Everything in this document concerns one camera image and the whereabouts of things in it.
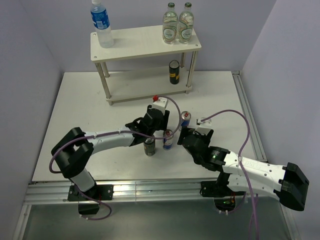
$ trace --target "white label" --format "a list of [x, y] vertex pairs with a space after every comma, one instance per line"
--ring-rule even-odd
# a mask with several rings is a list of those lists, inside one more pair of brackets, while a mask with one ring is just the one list
[[168, 40], [175, 37], [175, 31], [173, 31], [170, 28], [166, 28], [165, 30], [163, 30], [163, 34], [164, 34], [164, 37]]
[[181, 32], [181, 37], [183, 39], [189, 39], [192, 35], [192, 28], [187, 28]]

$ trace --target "energy drink can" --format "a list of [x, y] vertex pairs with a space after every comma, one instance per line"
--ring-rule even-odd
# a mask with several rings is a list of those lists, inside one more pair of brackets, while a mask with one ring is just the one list
[[188, 127], [190, 120], [191, 120], [191, 113], [188, 111], [183, 111], [181, 113], [182, 123], [179, 127], [179, 130], [181, 131], [182, 127]]
[[[167, 130], [163, 131], [163, 136], [164, 137], [165, 136], [169, 136], [171, 134], [172, 134], [172, 131], [170, 129], [167, 129]], [[164, 138], [163, 139], [163, 148], [165, 150], [169, 150], [169, 149], [172, 148], [173, 143], [174, 143], [174, 136], [173, 135], [168, 137], [168, 138]]]
[[147, 138], [143, 143], [143, 148], [147, 156], [153, 156], [156, 153], [156, 141], [153, 138]]
[[180, 64], [177, 60], [172, 60], [169, 63], [169, 75], [170, 75], [170, 83], [178, 84], [180, 81]]

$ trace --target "red object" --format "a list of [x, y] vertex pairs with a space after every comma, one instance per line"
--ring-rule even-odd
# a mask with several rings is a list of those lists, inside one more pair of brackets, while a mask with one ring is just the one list
[[154, 95], [154, 97], [152, 98], [153, 102], [158, 101], [158, 99], [159, 99], [158, 95]]

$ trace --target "white wall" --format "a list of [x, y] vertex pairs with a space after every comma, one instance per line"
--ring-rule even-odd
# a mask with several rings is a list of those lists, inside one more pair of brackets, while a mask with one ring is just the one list
[[320, 1], [277, 0], [243, 68], [268, 159], [296, 163], [310, 180], [302, 239], [319, 239]]
[[[91, 0], [20, 0], [65, 72], [97, 71], [90, 61]], [[168, 0], [102, 0], [112, 29], [161, 25]], [[174, 1], [180, 13], [186, 0]], [[241, 70], [276, 0], [197, 0], [194, 28], [202, 44], [197, 70]], [[180, 56], [111, 62], [109, 70], [168, 65]]]
[[17, 0], [0, 1], [0, 239], [12, 239], [61, 73]]

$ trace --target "clear glass bottle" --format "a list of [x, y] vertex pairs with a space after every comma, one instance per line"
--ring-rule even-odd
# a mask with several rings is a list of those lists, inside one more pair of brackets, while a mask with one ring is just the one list
[[114, 44], [107, 9], [101, 0], [92, 0], [91, 17], [99, 44], [103, 48], [110, 48]]
[[194, 15], [191, 12], [191, 3], [186, 2], [184, 11], [179, 16], [178, 40], [180, 43], [186, 44], [190, 41], [194, 27], [194, 19]]
[[175, 4], [168, 3], [168, 11], [163, 15], [162, 38], [167, 44], [172, 44], [177, 35], [178, 15], [175, 12]]

